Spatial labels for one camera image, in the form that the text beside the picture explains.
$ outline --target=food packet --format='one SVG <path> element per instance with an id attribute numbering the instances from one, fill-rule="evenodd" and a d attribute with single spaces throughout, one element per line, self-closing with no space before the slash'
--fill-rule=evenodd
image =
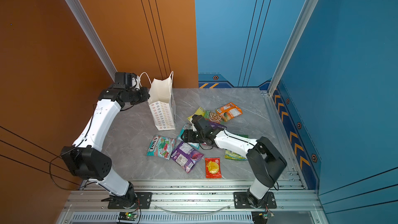
<path id="1" fill-rule="evenodd" d="M 147 156 L 162 157 L 169 160 L 175 144 L 175 138 L 167 138 L 160 135 L 155 135 L 153 136 L 148 148 Z"/>
<path id="2" fill-rule="evenodd" d="M 206 111 L 205 115 L 203 117 L 205 117 L 205 119 L 207 119 L 208 121 L 211 121 L 211 122 L 214 122 L 217 124 L 221 124 L 221 121 L 222 121 L 221 116 L 212 111 Z"/>
<path id="3" fill-rule="evenodd" d="M 217 108 L 216 112 L 222 117 L 225 122 L 242 114 L 242 110 L 232 102 L 229 102 L 223 107 Z"/>
<path id="4" fill-rule="evenodd" d="M 182 127 L 182 130 L 181 130 L 180 134 L 178 135 L 177 140 L 184 142 L 182 140 L 181 136 L 185 130 L 193 130 L 193 126 L 191 124 L 186 123 L 184 125 L 184 127 Z M 195 147 L 196 149 L 199 149 L 199 143 L 187 143 L 187 144 L 191 145 L 192 147 Z"/>
<path id="5" fill-rule="evenodd" d="M 172 160 L 176 161 L 187 173 L 202 157 L 202 153 L 184 142 L 181 142 L 172 152 Z"/>
<path id="6" fill-rule="evenodd" d="M 225 155 L 224 157 L 226 159 L 232 159 L 232 160 L 240 160 L 240 161 L 246 161 L 247 159 L 238 153 L 232 152 L 230 150 L 225 150 Z"/>
<path id="7" fill-rule="evenodd" d="M 205 158 L 206 178 L 221 178 L 220 158 Z"/>
<path id="8" fill-rule="evenodd" d="M 202 115 L 202 116 L 204 116 L 204 115 L 205 115 L 205 110 L 204 110 L 203 108 L 199 107 L 199 108 L 196 110 L 196 112 L 195 112 L 194 114 L 192 114 L 191 116 L 189 116 L 189 117 L 187 118 L 187 119 L 189 120 L 189 122 L 192 123 L 192 117 L 193 117 L 194 115 Z"/>

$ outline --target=gray marble surface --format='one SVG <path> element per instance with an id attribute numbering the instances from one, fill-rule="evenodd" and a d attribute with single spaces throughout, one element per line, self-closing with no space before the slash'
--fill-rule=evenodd
<path id="1" fill-rule="evenodd" d="M 114 170 L 124 179 L 205 179 L 204 159 L 196 163 L 191 172 L 186 173 L 171 159 L 146 156 L 155 134 L 176 138 L 187 122 L 187 117 L 198 107 L 214 111 L 217 107 L 233 102 L 242 109 L 243 114 L 226 122 L 227 130 L 235 134 L 247 134 L 249 138 L 268 137 L 282 152 L 259 89 L 174 89 L 173 92 L 176 101 L 175 130 L 158 131 L 147 102 L 120 112 L 115 117 L 104 140 L 102 152 L 111 157 Z M 199 151 L 204 157 L 221 159 L 220 168 L 224 179 L 254 179 L 249 163 L 225 159 L 224 149 L 199 148 Z"/>

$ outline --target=orange wall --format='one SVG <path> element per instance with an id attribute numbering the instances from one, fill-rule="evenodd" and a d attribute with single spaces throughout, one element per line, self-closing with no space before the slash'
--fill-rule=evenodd
<path id="1" fill-rule="evenodd" d="M 0 0 L 0 9 L 0 126 L 59 154 L 79 136 L 112 80 L 64 0 Z M 2 129 L 0 140 L 47 161 L 54 157 Z M 3 142 L 0 154 L 48 171 L 47 162 Z M 0 222 L 54 223 L 69 192 L 45 172 L 1 156 L 0 163 Z M 55 164 L 66 168 L 60 159 Z M 52 172 L 81 181 L 57 167 Z"/>
<path id="2" fill-rule="evenodd" d="M 145 13 L 141 0 L 80 2 L 118 71 L 198 87 L 195 0 L 142 0 Z"/>

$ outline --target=white paper bag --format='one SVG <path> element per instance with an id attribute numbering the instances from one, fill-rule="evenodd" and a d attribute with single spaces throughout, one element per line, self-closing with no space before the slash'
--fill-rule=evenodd
<path id="1" fill-rule="evenodd" d="M 148 104 L 158 130 L 176 129 L 176 103 L 173 97 L 173 75 L 165 80 L 153 79 Z"/>

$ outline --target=vent grille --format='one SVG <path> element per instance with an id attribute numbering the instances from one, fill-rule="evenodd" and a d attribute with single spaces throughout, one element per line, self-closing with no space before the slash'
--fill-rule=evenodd
<path id="1" fill-rule="evenodd" d="M 119 212 L 74 212 L 72 223 L 117 223 Z M 214 215 L 172 214 L 164 212 L 142 212 L 140 224 L 155 223 L 253 223 L 250 212 L 225 212 Z"/>

